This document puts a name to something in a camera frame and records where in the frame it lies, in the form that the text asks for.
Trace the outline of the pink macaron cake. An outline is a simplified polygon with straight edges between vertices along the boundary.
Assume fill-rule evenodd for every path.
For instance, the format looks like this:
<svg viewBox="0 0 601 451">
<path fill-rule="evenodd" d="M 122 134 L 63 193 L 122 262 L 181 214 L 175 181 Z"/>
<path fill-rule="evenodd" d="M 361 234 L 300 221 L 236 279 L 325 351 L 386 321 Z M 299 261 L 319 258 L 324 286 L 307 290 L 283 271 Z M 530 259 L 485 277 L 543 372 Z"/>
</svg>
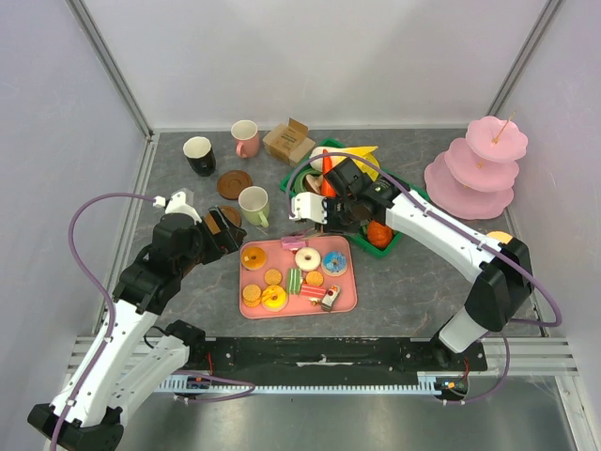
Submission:
<svg viewBox="0 0 601 451">
<path fill-rule="evenodd" d="M 306 246 L 306 241 L 298 236 L 282 237 L 280 239 L 281 246 L 284 250 L 296 252 Z"/>
</svg>

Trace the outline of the chocolate cake slice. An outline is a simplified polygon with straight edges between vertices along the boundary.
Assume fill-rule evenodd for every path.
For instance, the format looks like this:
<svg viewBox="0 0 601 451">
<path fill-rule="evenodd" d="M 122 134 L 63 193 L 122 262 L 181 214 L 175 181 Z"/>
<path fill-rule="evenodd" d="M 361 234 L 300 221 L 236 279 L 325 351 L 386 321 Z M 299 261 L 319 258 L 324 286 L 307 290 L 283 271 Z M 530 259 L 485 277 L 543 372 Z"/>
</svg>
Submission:
<svg viewBox="0 0 601 451">
<path fill-rule="evenodd" d="M 336 285 L 330 286 L 326 290 L 324 297 L 320 301 L 321 308 L 324 311 L 331 312 L 333 305 L 334 305 L 335 301 L 337 300 L 340 292 L 341 292 L 341 288 L 339 286 L 336 286 Z"/>
</svg>

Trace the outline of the red striped cake slice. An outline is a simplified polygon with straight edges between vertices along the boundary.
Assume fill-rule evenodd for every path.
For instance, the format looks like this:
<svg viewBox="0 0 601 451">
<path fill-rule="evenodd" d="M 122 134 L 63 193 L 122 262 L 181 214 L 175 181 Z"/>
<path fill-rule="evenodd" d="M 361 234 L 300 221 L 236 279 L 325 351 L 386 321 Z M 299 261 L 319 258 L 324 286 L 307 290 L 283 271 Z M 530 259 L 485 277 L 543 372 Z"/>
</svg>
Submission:
<svg viewBox="0 0 601 451">
<path fill-rule="evenodd" d="M 302 284 L 300 287 L 301 297 L 308 298 L 314 303 L 320 303 L 326 294 L 327 290 L 324 287 L 313 286 L 309 284 Z"/>
</svg>

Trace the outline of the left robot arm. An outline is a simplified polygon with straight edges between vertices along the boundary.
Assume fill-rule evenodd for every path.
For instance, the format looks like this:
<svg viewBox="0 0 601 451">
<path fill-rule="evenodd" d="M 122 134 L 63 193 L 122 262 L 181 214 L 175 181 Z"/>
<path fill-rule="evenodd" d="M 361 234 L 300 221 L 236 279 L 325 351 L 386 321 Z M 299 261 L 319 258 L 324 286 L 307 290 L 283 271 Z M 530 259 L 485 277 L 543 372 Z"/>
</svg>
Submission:
<svg viewBox="0 0 601 451">
<path fill-rule="evenodd" d="M 208 214 L 218 233 L 189 214 L 164 214 L 151 242 L 120 274 L 109 318 L 68 386 L 28 414 L 28 424 L 52 444 L 67 450 L 116 449 L 127 414 L 171 372 L 182 366 L 195 369 L 206 361 L 204 332 L 178 320 L 150 355 L 131 371 L 125 369 L 140 340 L 179 293 L 183 278 L 196 266 L 240 249 L 246 231 L 218 208 Z"/>
</svg>

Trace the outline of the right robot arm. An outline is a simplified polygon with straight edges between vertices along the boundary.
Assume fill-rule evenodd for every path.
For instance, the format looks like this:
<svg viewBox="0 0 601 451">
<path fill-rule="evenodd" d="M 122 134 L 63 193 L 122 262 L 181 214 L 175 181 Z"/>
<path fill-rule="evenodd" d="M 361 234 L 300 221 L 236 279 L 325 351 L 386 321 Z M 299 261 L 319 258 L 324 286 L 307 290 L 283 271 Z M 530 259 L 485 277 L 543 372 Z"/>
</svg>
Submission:
<svg viewBox="0 0 601 451">
<path fill-rule="evenodd" d="M 336 193 L 327 207 L 328 226 L 375 221 L 407 235 L 455 267 L 472 287 L 464 306 L 437 332 L 432 363 L 452 369 L 464 351 L 490 332 L 500 332 L 532 293 L 516 265 L 532 268 L 529 249 L 481 234 L 433 207 L 418 191 L 393 176 L 372 180 L 349 158 L 324 174 Z"/>
</svg>

